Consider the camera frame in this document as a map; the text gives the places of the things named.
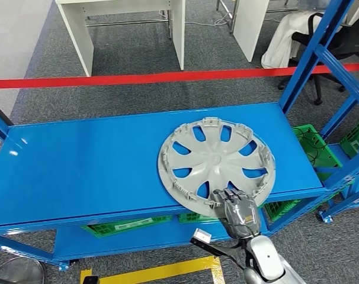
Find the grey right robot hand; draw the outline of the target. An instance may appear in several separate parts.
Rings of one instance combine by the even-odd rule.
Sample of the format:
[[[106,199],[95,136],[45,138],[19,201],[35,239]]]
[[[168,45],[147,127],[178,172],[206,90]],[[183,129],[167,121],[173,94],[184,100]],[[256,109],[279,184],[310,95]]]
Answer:
[[[230,237],[246,239],[261,234],[258,208],[252,196],[236,188],[224,188],[215,189],[211,197],[222,204],[215,212]]]

